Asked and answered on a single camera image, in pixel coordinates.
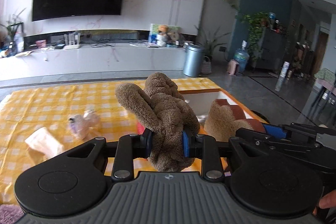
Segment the person's hand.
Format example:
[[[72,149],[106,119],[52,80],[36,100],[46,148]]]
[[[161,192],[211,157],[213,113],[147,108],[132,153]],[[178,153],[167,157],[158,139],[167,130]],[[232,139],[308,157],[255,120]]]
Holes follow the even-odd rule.
[[[332,207],[336,207],[336,190],[328,193],[324,197],[319,200],[318,204],[321,209],[329,209]]]

